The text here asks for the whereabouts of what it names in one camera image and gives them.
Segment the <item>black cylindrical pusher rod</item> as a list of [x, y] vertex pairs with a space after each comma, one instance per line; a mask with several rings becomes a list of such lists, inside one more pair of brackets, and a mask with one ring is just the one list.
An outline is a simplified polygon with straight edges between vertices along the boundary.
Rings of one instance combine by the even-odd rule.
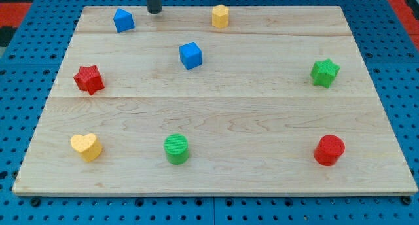
[[162, 12], [162, 0], [146, 0], [147, 11], [150, 14]]

